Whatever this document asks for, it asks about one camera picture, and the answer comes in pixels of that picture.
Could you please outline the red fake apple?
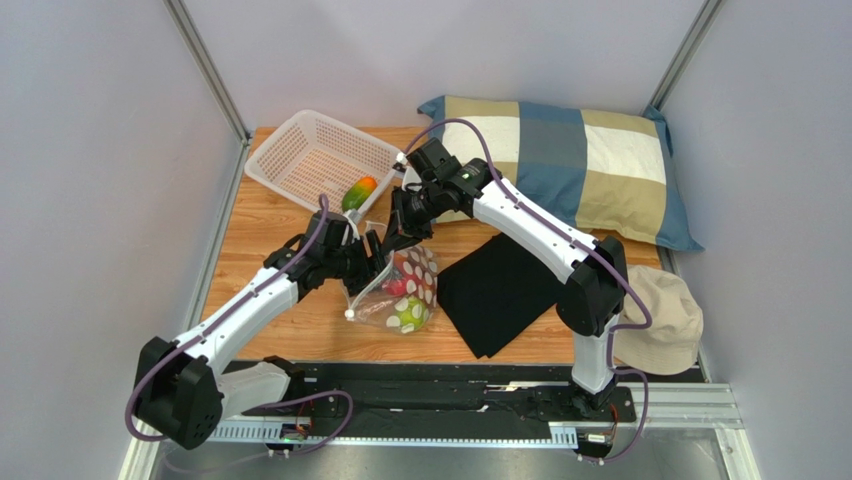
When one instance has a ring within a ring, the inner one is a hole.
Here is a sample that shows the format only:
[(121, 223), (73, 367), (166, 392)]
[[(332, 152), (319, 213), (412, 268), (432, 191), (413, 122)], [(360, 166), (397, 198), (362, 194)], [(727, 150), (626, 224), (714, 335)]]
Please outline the red fake apple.
[(427, 305), (437, 304), (438, 259), (435, 253), (414, 246), (392, 256), (392, 268), (381, 284), (393, 296), (415, 296)]

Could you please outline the clear zip top bag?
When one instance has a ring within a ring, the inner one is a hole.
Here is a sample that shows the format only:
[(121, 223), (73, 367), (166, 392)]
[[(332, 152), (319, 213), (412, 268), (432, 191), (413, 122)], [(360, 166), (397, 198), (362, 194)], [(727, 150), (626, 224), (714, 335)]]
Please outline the clear zip top bag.
[(387, 260), (389, 264), (362, 292), (347, 296), (344, 318), (410, 334), (438, 308), (440, 260), (422, 245), (395, 252)]

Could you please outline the green orange fake mango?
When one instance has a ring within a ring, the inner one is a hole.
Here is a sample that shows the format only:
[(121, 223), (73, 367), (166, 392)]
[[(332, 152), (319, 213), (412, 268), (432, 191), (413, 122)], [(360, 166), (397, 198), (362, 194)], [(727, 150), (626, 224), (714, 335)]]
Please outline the green orange fake mango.
[(343, 212), (358, 210), (377, 187), (378, 182), (374, 178), (370, 176), (360, 178), (344, 193), (341, 199), (341, 210)]

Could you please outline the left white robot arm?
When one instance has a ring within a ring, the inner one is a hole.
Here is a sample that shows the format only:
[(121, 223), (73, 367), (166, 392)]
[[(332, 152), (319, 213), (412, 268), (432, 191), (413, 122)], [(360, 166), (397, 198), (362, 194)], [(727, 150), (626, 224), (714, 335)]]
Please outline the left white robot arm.
[(271, 320), (335, 279), (362, 292), (390, 264), (378, 234), (357, 236), (343, 216), (312, 216), (307, 231), (272, 252), (254, 278), (196, 327), (142, 348), (125, 423), (140, 440), (203, 444), (221, 421), (300, 401), (304, 373), (278, 356), (228, 372), (237, 353)]

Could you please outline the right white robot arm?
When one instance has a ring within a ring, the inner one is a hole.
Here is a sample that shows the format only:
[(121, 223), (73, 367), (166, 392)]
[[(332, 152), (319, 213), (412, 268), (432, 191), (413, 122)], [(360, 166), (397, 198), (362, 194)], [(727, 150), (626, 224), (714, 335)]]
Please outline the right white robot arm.
[(611, 335), (631, 291), (621, 242), (573, 229), (526, 198), (489, 162), (461, 164), (437, 139), (397, 154), (395, 167), (414, 171), (418, 180), (392, 191), (383, 252), (431, 238), (433, 221), (447, 211), (507, 235), (561, 284), (556, 311), (574, 339), (575, 408), (584, 414), (603, 409), (617, 385)]

